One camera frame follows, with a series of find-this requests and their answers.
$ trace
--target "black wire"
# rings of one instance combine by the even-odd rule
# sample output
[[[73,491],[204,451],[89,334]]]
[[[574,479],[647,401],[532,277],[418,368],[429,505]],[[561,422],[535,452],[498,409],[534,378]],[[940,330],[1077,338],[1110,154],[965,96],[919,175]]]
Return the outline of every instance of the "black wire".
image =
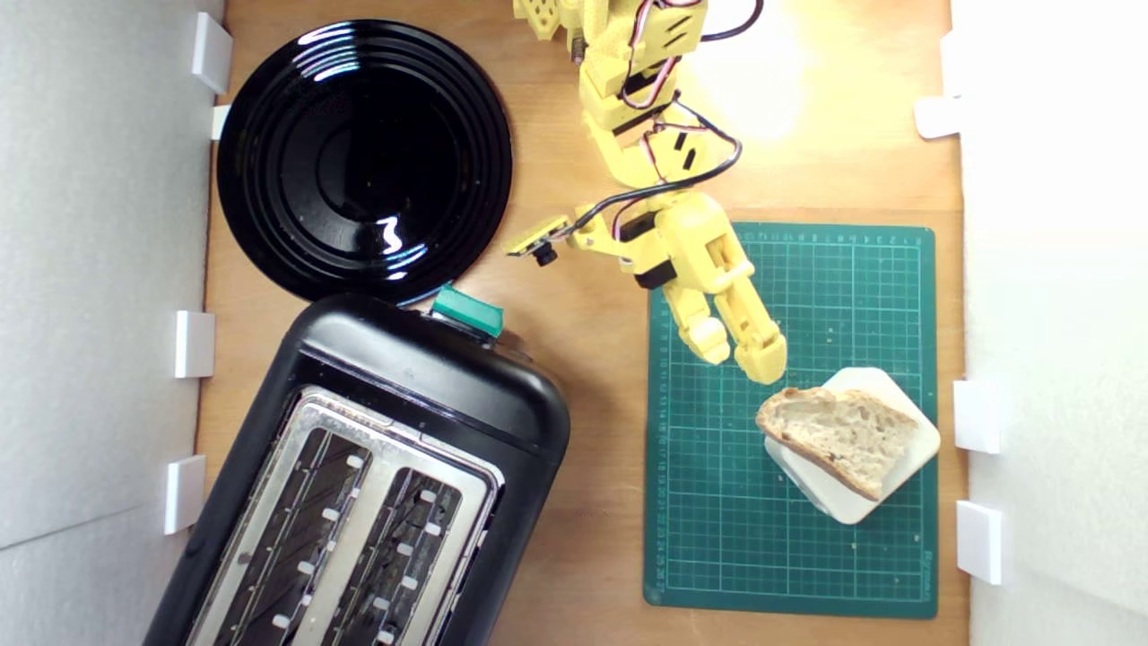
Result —
[[[734,38],[735,36],[740,36],[745,33],[753,23],[758,22],[761,17],[761,11],[766,7],[766,0],[758,0],[757,5],[753,6],[753,13],[750,14],[750,18],[734,29],[728,29],[726,31],[719,31],[718,33],[706,33],[701,37],[703,42],[713,42],[714,40],[724,40],[727,38]]]
[[[720,129],[716,125],[714,125],[706,117],[704,117],[704,116],[699,115],[698,112],[693,111],[692,109],[690,109],[688,106],[685,106],[684,103],[682,103],[681,101],[678,101],[676,98],[674,99],[674,102],[677,103],[677,106],[681,107],[682,109],[684,109],[685,111],[688,111],[691,115],[693,115],[693,117],[698,119],[698,123],[700,123],[705,127],[709,129],[711,132],[713,132],[718,137],[721,137],[726,141],[732,143],[734,145],[734,151],[730,153],[730,155],[728,157],[726,157],[726,159],[723,162],[721,162],[720,164],[715,165],[714,168],[712,168],[712,169],[709,169],[709,170],[707,170],[707,171],[705,171],[705,172],[703,172],[700,174],[696,174],[693,177],[687,177],[685,179],[677,179],[677,180],[674,180],[674,181],[668,181],[666,184],[657,184],[654,186],[646,186],[645,188],[637,188],[637,189],[634,189],[634,190],[627,190],[626,193],[619,193],[616,195],[611,195],[611,196],[602,200],[600,202],[594,204],[592,207],[590,207],[590,210],[585,211],[584,213],[582,213],[582,217],[579,217],[574,221],[574,224],[571,225],[571,227],[569,227],[571,231],[576,231],[576,229],[585,226],[587,224],[589,224],[589,221],[591,219],[594,219],[594,216],[598,215],[599,212],[602,212],[604,209],[606,209],[607,207],[610,207],[612,204],[616,204],[618,202],[625,202],[625,201],[628,201],[628,200],[642,200],[642,199],[646,199],[646,197],[652,197],[654,195],[660,195],[661,193],[668,193],[670,190],[680,190],[682,188],[689,188],[690,186],[693,186],[695,184],[700,184],[703,181],[707,181],[709,179],[713,179],[714,177],[718,177],[722,172],[726,172],[727,170],[729,170],[730,166],[732,166],[735,163],[737,163],[737,159],[739,159],[742,157],[742,141],[739,141],[738,139],[735,139],[734,137],[730,137],[729,134],[726,134],[726,132],[722,129]]]

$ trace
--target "bread crust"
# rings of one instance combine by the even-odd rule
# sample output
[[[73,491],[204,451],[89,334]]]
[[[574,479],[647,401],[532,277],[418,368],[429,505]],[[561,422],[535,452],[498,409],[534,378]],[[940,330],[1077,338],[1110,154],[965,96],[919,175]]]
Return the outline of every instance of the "bread crust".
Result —
[[[827,398],[832,399],[835,402],[844,402],[846,399],[863,399],[870,403],[871,405],[884,410],[897,422],[914,423],[913,419],[909,418],[908,415],[901,413],[900,411],[897,411],[895,408],[890,407],[885,403],[870,396],[867,392],[850,390],[838,395],[835,394],[833,391],[823,388],[813,388],[806,390],[800,390],[796,388],[784,389],[777,395],[767,399],[766,403],[761,405],[761,408],[758,410],[758,415],[755,417],[754,422],[757,423],[758,428],[761,429],[761,431],[765,433],[767,436],[773,438],[782,446],[789,449],[790,451],[793,451],[801,458],[805,458],[809,462],[813,462],[822,472],[829,474],[836,481],[848,488],[850,491],[866,498],[867,500],[872,500],[874,503],[877,503],[881,500],[881,493],[882,493],[881,491],[877,491],[876,493],[869,491],[867,488],[864,488],[855,480],[850,477],[848,474],[838,469],[835,466],[833,461],[830,460],[828,456],[823,456],[816,451],[813,451],[808,446],[805,446],[804,444],[793,442],[792,439],[789,438],[788,435],[785,435],[782,428],[771,425],[771,422],[778,419],[778,417],[775,414],[775,411],[786,402],[796,399],[827,399]]]

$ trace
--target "white bracket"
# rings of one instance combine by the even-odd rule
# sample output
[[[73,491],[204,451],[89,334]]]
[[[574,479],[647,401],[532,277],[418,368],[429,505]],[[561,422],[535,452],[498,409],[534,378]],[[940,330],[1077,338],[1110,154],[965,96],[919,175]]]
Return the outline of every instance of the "white bracket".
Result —
[[[913,107],[917,133],[925,139],[956,134],[964,125],[961,95],[968,79],[968,56],[956,30],[940,39],[941,96],[923,96]]]
[[[956,501],[956,567],[991,585],[1001,584],[1003,516],[969,503]]]
[[[1000,453],[1004,423],[1000,387],[985,382],[953,382],[953,430],[959,449]]]
[[[218,141],[223,137],[223,124],[227,120],[227,112],[231,111],[231,103],[216,106],[211,112],[211,140]]]
[[[176,312],[176,379],[215,374],[215,314],[181,309]]]
[[[168,465],[163,534],[170,536],[195,523],[203,511],[205,484],[207,459],[203,456],[192,456]]]
[[[227,30],[200,11],[195,16],[195,49],[192,52],[192,73],[216,94],[227,92],[231,79],[232,39]]]

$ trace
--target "slice of bread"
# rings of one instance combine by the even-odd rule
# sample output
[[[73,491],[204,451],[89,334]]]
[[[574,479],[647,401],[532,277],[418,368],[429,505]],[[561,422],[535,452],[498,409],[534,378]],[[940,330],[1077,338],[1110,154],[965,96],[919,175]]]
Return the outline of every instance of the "slice of bread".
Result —
[[[755,419],[769,437],[869,500],[905,453],[917,422],[856,390],[785,389]]]

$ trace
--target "black plate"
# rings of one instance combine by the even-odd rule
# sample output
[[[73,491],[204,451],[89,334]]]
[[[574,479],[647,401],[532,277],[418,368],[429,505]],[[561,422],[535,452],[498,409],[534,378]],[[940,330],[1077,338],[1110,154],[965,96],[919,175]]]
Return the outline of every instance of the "black plate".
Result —
[[[511,166],[481,68],[434,33],[369,20],[307,33],[251,73],[217,176],[232,233],[280,286],[405,304],[490,242]]]

